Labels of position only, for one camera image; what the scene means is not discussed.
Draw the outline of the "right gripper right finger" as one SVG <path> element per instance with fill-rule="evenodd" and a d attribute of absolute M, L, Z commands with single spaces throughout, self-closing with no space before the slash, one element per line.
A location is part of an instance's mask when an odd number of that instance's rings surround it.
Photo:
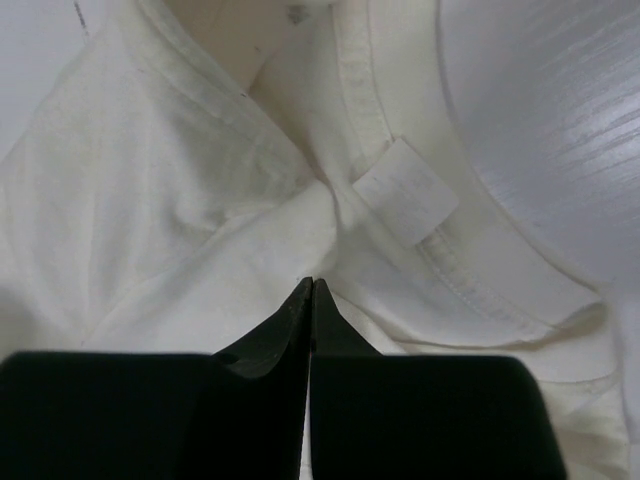
<path fill-rule="evenodd" d="M 316 479 L 564 479 L 546 406 L 519 360 L 384 355 L 314 284 L 311 470 Z"/>

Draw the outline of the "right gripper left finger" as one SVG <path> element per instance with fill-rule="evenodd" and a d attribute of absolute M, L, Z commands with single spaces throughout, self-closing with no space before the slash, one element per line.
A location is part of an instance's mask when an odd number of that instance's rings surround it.
<path fill-rule="evenodd" d="M 295 479 L 313 282 L 214 354 L 23 351 L 1 365 L 5 479 Z"/>

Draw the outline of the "white t shirt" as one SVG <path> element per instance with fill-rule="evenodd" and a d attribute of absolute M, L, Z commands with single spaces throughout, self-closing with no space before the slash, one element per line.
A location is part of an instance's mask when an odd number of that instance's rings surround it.
<path fill-rule="evenodd" d="M 433 1 L 118 1 L 1 163 L 1 353 L 212 352 L 324 277 L 385 353 L 507 354 L 573 479 L 627 479 L 599 295 L 463 156 Z"/>

